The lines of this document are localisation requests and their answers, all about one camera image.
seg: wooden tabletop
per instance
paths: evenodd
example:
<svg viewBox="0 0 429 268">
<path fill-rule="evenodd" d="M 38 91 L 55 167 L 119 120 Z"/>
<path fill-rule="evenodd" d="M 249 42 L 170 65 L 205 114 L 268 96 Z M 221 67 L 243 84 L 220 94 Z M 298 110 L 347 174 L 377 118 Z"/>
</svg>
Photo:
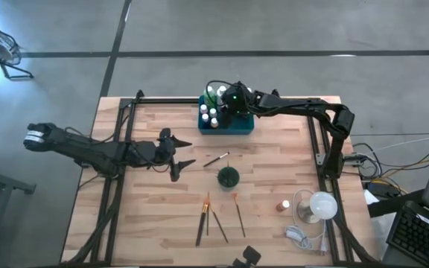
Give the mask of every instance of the wooden tabletop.
<svg viewBox="0 0 429 268">
<path fill-rule="evenodd" d="M 340 102 L 336 96 L 321 98 L 332 103 Z M 113 133 L 119 100 L 101 98 L 94 138 L 103 139 Z M 276 210 L 279 202 L 291 201 L 293 193 L 299 189 L 319 190 L 306 117 L 256 118 L 255 129 L 250 135 L 201 135 L 197 128 L 197 105 L 137 105 L 132 139 L 155 141 L 164 127 L 170 127 L 178 139 L 193 143 L 190 147 L 177 149 L 175 160 L 197 161 L 182 171 L 178 182 L 171 182 L 168 172 L 127 169 L 113 265 L 232 264 L 235 258 L 243 259 L 242 252 L 248 245 L 261 253 L 258 265 L 331 264 L 330 251 L 319 256 L 315 251 L 297 248 L 286 238 L 285 227 L 293 224 L 292 211 L 279 213 Z M 205 163 L 227 151 L 231 153 L 229 156 L 203 168 Z M 352 144 L 348 139 L 344 153 L 350 152 Z M 222 190 L 217 183 L 217 172 L 227 165 L 236 168 L 241 175 L 234 191 L 238 193 L 246 237 L 241 231 L 232 192 Z M 344 171 L 355 172 L 355 169 L 345 167 Z M 94 175 L 93 170 L 85 170 L 81 183 Z M 366 250 L 377 257 L 375 234 L 358 176 L 344 175 L 339 184 L 349 228 Z M 103 180 L 96 179 L 79 191 L 62 261 L 74 256 L 93 231 L 102 188 Z M 196 248 L 200 213 L 208 192 L 229 244 L 210 215 L 209 236 L 206 236 L 205 226 L 201 245 Z M 294 206 L 309 195 L 300 194 Z M 321 223 L 302 226 L 310 236 L 322 231 Z M 335 229 L 343 256 L 340 232 L 337 227 Z M 103 237 L 102 257 L 106 238 L 107 234 Z M 319 248 L 319 241 L 314 243 L 314 248 Z"/>
</svg>

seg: concrete floor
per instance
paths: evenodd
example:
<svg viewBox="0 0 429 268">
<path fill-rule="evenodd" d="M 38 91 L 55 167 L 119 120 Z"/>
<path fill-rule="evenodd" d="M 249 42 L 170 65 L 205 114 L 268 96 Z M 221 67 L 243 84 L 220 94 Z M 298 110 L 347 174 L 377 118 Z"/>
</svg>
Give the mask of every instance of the concrete floor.
<svg viewBox="0 0 429 268">
<path fill-rule="evenodd" d="M 0 28 L 25 52 L 111 51 L 130 0 L 0 0 Z M 120 51 L 429 50 L 429 0 L 138 0 Z M 36 183 L 15 192 L 0 228 L 0 267 L 57 264 L 80 175 L 71 159 L 24 149 L 26 126 L 92 127 L 109 58 L 26 58 L 35 79 L 0 73 L 0 173 Z M 429 137 L 429 56 L 119 58 L 109 96 L 198 95 L 207 80 L 242 80 L 283 95 L 340 95 L 357 115 L 353 142 L 383 147 Z M 429 141 L 383 150 L 394 165 Z M 399 173 L 423 188 L 429 168 Z"/>
</svg>

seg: white lamp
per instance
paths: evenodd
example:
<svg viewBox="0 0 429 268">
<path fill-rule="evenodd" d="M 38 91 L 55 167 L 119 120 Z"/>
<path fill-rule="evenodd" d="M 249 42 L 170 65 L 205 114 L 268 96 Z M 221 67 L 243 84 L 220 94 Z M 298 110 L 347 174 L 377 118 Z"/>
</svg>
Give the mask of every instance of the white lamp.
<svg viewBox="0 0 429 268">
<path fill-rule="evenodd" d="M 335 198 L 326 192 L 316 192 L 309 200 L 301 201 L 297 214 L 305 223 L 317 223 L 319 220 L 330 220 L 337 213 Z"/>
</svg>

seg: small white bottle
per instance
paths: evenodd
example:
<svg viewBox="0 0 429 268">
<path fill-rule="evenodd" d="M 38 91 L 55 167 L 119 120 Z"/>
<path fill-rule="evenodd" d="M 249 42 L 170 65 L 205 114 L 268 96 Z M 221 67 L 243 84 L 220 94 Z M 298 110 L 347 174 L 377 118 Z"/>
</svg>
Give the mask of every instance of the small white bottle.
<svg viewBox="0 0 429 268">
<path fill-rule="evenodd" d="M 207 105 L 201 104 L 201 106 L 200 106 L 200 112 L 202 114 L 207 114 L 208 113 L 208 107 L 207 107 Z"/>
<path fill-rule="evenodd" d="M 208 123 L 208 121 L 209 121 L 209 115 L 208 114 L 201 115 L 201 120 L 203 120 L 203 122 L 205 122 L 205 123 Z"/>
<path fill-rule="evenodd" d="M 217 128 L 218 123 L 216 118 L 212 118 L 212 128 Z"/>
<path fill-rule="evenodd" d="M 215 108 L 211 108 L 209 110 L 209 116 L 216 118 L 216 109 Z"/>
<path fill-rule="evenodd" d="M 224 94 L 225 91 L 226 91 L 226 87 L 225 86 L 220 86 L 220 88 L 217 89 L 217 91 L 216 91 L 217 105 L 218 106 L 223 105 L 223 101 L 221 100 L 221 96 L 223 96 L 223 94 Z"/>
</svg>

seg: black keyboard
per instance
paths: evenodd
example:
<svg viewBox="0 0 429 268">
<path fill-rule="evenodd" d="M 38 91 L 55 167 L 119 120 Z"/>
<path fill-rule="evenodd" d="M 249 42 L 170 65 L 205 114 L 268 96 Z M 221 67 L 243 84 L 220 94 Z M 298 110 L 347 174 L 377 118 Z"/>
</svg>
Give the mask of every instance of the black keyboard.
<svg viewBox="0 0 429 268">
<path fill-rule="evenodd" d="M 407 201 L 395 216 L 387 243 L 429 267 L 429 211 Z"/>
</svg>

